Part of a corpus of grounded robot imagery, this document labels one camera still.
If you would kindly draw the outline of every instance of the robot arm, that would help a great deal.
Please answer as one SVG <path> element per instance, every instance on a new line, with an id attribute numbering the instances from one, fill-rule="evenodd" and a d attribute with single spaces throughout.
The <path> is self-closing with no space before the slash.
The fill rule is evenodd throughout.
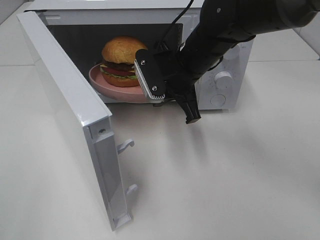
<path id="1" fill-rule="evenodd" d="M 175 99 L 186 123 L 196 122 L 201 117 L 194 84 L 229 49 L 258 34 L 304 27 L 319 11 L 320 0 L 205 0 L 199 24 L 178 51 L 164 46 L 162 52 L 137 52 L 140 85 L 154 103 L 164 95 Z"/>

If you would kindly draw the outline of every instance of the top bun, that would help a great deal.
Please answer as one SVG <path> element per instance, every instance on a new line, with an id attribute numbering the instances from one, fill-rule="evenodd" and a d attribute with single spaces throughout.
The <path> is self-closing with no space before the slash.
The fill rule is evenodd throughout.
<path id="1" fill-rule="evenodd" d="M 101 54 L 107 62 L 134 64 L 136 52 L 140 49 L 148 48 L 132 36 L 117 36 L 105 44 Z"/>

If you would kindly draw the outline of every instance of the white wall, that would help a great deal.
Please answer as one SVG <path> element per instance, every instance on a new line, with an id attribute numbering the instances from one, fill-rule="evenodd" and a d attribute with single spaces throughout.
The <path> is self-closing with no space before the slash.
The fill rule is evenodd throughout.
<path id="1" fill-rule="evenodd" d="M 296 32 L 320 55 L 320 14 L 313 21 Z"/>
<path id="2" fill-rule="evenodd" d="M 0 0 L 0 24 L 27 0 Z"/>

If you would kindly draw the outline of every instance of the pink plate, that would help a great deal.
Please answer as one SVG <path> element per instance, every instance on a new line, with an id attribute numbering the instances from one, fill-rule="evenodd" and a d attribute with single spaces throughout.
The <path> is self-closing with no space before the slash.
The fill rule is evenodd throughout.
<path id="1" fill-rule="evenodd" d="M 147 103 L 147 99 L 140 86 L 119 87 L 109 84 L 100 72 L 100 64 L 95 65 L 89 71 L 90 82 L 99 93 L 120 102 L 133 104 Z"/>

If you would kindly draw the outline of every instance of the burger patty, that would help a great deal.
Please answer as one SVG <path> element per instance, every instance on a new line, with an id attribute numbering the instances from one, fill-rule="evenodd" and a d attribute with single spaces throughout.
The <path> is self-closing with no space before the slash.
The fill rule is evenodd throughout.
<path id="1" fill-rule="evenodd" d="M 133 64 L 126 64 L 126 63 L 114 63 L 106 60 L 102 60 L 103 64 L 106 65 L 109 68 L 116 69 L 119 71 L 131 71 L 133 69 Z"/>

